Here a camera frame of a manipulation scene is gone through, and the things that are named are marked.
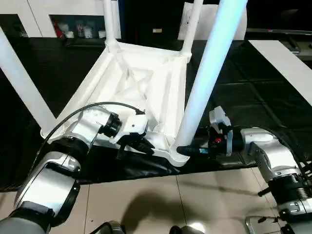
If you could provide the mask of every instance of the black tablecloth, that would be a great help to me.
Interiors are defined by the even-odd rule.
[[[186,100],[200,63],[205,41],[195,41],[187,66]],[[103,48],[64,47],[58,39],[16,40],[12,45],[51,111],[57,116],[78,88]],[[182,42],[154,45],[179,50]],[[25,179],[42,143],[39,126],[0,72],[2,141],[0,142],[0,191],[16,189]],[[200,126],[209,123],[208,112],[221,105],[233,125],[259,126],[275,132],[298,156],[312,154],[312,107],[284,77],[247,41],[234,41],[223,64]],[[233,154],[217,160],[191,158],[181,168],[156,156],[91,149],[82,165],[81,183],[98,183],[229,170],[255,166],[255,161]]]

